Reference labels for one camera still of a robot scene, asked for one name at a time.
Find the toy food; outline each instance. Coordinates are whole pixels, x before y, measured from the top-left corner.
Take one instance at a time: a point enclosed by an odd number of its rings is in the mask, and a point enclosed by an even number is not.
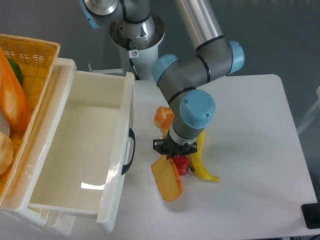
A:
[[[184,187],[174,161],[163,155],[151,165],[151,169],[163,200],[166,202],[176,200],[182,194]]]
[[[0,131],[0,174],[3,174],[14,159],[11,139]]]
[[[5,54],[0,48],[0,111],[17,131],[24,131],[31,119],[31,110],[25,93]]]
[[[14,72],[14,75],[16,76],[16,78],[18,79],[20,85],[22,86],[22,71],[21,68],[19,66],[18,63],[16,63],[15,61],[13,61],[12,59],[8,58],[8,62]]]
[[[205,130],[203,130],[195,141],[197,144],[197,152],[190,154],[190,162],[192,167],[194,168],[194,174],[203,180],[218,183],[220,178],[217,176],[211,175],[211,173],[205,168],[202,163],[202,147],[205,141]]]
[[[187,156],[175,156],[172,158],[180,176],[186,175],[189,171],[189,158]]]
[[[160,106],[156,109],[154,115],[154,124],[160,128],[161,132],[168,130],[172,121],[175,118],[175,114],[170,107]]]

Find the light blue joint cover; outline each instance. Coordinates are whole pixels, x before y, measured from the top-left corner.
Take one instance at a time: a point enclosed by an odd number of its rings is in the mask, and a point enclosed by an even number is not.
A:
[[[193,129],[205,128],[211,122],[215,111],[215,100],[203,90],[189,91],[180,102],[181,118]]]
[[[92,16],[90,15],[90,13],[88,12],[86,6],[85,6],[85,1],[84,0],[79,0],[80,6],[82,8],[82,11],[84,12],[84,15],[86,17],[86,19],[88,20],[91,28],[93,29],[99,29],[100,26],[94,21],[94,19],[92,18]]]
[[[156,85],[158,85],[159,79],[161,78],[165,70],[170,66],[170,64],[177,60],[179,59],[175,55],[170,54],[164,55],[154,62],[154,64],[151,67],[151,73]]]
[[[237,41],[229,41],[229,44],[232,48],[233,57],[231,70],[228,75],[238,71],[245,63],[245,53],[239,43]]]

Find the yellow basket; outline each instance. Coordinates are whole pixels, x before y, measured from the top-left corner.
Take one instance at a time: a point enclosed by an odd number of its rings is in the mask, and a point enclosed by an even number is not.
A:
[[[60,45],[28,37],[0,34],[0,47],[7,58],[19,64],[22,71],[22,89],[32,111],[30,123],[25,132],[10,129],[13,143],[13,162],[0,174],[0,202],[6,192],[8,181],[12,180],[23,149],[26,145],[40,103],[45,94],[51,72],[60,51]]]

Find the drawer handle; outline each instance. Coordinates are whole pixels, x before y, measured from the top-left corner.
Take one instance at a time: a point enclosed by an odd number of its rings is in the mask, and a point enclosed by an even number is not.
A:
[[[136,137],[135,137],[135,133],[134,133],[134,131],[131,129],[131,127],[129,128],[129,138],[132,138],[132,140],[133,140],[132,156],[131,156],[130,162],[128,162],[127,164],[123,165],[121,175],[125,174],[125,173],[129,170],[129,168],[130,168],[130,166],[131,166],[131,164],[132,164],[132,161],[134,160],[134,156],[135,156]]]

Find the white table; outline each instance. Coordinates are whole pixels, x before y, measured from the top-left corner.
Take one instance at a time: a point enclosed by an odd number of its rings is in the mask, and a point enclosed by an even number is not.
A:
[[[136,152],[126,173],[114,230],[78,218],[66,237],[5,229],[8,239],[244,240],[315,235],[301,205],[316,196],[281,80],[275,75],[223,77],[202,87],[215,99],[206,128],[203,162],[219,183],[181,177],[184,191],[171,203],[158,192],[151,164],[160,138],[153,117],[165,99],[153,81],[135,84]]]

